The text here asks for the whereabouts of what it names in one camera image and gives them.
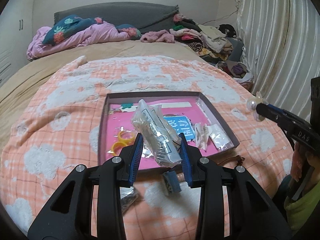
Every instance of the floral pillow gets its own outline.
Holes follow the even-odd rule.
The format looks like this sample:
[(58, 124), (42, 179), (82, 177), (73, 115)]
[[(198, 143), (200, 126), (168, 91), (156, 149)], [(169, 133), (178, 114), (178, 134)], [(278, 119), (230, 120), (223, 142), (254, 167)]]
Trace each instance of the floral pillow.
[(87, 18), (82, 19), (77, 15), (69, 15), (57, 22), (50, 31), (46, 34), (42, 44), (56, 45), (64, 39), (83, 31), (93, 24), (102, 24), (102, 18)]
[(126, 32), (130, 35), (131, 40), (139, 40), (141, 38), (141, 32), (131, 24), (121, 24), (116, 27), (118, 32)]

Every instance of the green shirt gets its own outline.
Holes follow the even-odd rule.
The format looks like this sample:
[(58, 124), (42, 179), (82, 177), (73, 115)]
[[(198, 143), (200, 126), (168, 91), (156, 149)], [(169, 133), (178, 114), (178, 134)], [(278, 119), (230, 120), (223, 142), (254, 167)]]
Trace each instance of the green shirt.
[(320, 182), (312, 190), (296, 202), (287, 197), (284, 209), (287, 212), (288, 224), (293, 233), (296, 233), (307, 221), (320, 200)]

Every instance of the beige bedsheet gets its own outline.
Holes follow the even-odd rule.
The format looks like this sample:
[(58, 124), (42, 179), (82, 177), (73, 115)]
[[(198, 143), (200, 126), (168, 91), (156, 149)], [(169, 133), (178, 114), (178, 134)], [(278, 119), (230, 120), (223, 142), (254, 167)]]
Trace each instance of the beige bedsheet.
[(0, 156), (9, 141), (11, 126), (27, 108), (39, 87), (57, 70), (82, 55), (86, 55), (88, 61), (112, 57), (162, 55), (179, 60), (204, 62), (191, 49), (179, 44), (146, 44), (140, 41), (94, 44), (65, 50), (30, 62), (0, 88)]

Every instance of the yellow ring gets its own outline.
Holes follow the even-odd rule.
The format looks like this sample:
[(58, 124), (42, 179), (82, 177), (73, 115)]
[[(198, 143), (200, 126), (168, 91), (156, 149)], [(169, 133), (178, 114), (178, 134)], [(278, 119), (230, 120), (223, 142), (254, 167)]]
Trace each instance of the yellow ring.
[[(122, 138), (121, 136), (122, 136), (124, 133), (130, 133), (130, 134), (131, 134), (131, 137), (128, 138), (128, 139)], [(120, 142), (123, 142), (123, 143), (129, 145), (129, 144), (132, 143), (133, 140), (134, 140), (134, 133), (133, 133), (133, 132), (127, 132), (127, 131), (121, 131), (121, 132), (118, 133), (118, 139), (119, 139)]]
[(115, 142), (112, 146), (111, 146), (111, 154), (113, 156), (117, 156), (116, 154), (116, 150), (118, 150), (118, 148), (123, 148), (123, 147), (126, 147), (127, 144), (125, 144), (124, 142)]

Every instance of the white plastic packet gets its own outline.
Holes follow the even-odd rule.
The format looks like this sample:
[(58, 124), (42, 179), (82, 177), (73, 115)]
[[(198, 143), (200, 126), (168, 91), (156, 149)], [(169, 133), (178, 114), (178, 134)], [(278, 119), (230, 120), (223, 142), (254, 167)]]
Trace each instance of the white plastic packet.
[(229, 146), (233, 145), (229, 136), (218, 124), (208, 126), (209, 136), (212, 139), (215, 147), (220, 151), (228, 149)]
[(148, 106), (141, 99), (131, 121), (135, 130), (142, 134), (145, 144), (153, 153), (159, 166), (173, 168), (181, 163), (178, 153), (181, 138), (163, 118), (161, 106)]

